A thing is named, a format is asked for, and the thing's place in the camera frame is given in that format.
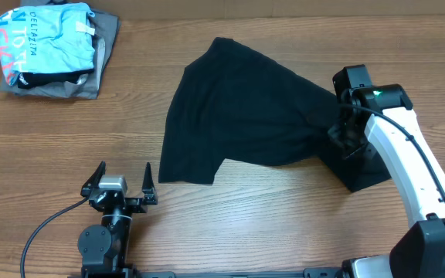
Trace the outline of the black t-shirt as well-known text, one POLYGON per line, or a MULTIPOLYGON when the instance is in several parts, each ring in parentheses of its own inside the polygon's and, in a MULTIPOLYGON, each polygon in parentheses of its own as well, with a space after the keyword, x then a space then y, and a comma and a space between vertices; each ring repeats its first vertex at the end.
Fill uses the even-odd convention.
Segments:
POLYGON ((189 64, 169 107, 158 180, 210 185, 226 160, 282 166, 320 158, 351 192, 387 181, 382 159, 343 158, 328 90, 233 39, 189 64))

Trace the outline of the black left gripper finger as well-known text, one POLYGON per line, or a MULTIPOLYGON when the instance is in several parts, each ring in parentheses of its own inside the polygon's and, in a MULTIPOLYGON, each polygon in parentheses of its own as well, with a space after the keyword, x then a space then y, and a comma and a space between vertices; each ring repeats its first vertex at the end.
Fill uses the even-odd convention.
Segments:
POLYGON ((95 172, 87 179, 87 181, 83 184, 80 195, 82 197, 89 197, 91 192, 98 187, 100 183, 100 179, 106 172, 106 162, 102 161, 95 172))
POLYGON ((152 177, 151 164, 149 162, 145 166, 144 179, 143 179, 141 190, 144 194, 144 197, 143 197, 144 204, 146 204, 146 205, 157 205, 158 204, 158 195, 157 195, 153 177, 152 177))

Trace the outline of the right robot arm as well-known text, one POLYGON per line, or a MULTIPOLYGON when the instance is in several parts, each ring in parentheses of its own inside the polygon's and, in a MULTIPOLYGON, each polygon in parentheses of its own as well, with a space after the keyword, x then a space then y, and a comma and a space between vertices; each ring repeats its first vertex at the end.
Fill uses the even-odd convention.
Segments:
POLYGON ((445 277, 445 173, 399 84, 376 86, 365 65, 333 77, 341 108, 330 129, 345 156, 378 154, 403 201, 409 231, 389 254, 347 259, 337 277, 445 277))

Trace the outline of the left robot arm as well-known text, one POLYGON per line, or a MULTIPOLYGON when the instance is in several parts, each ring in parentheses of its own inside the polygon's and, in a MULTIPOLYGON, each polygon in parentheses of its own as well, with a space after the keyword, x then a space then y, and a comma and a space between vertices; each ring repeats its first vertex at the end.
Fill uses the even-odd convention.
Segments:
POLYGON ((102 161, 81 188, 90 207, 102 214, 101 224, 85 228, 77 241, 82 256, 82 277, 139 277, 136 266, 127 263, 132 215, 143 214, 158 204, 151 165, 146 164, 141 197, 127 196, 123 175, 108 175, 102 161))

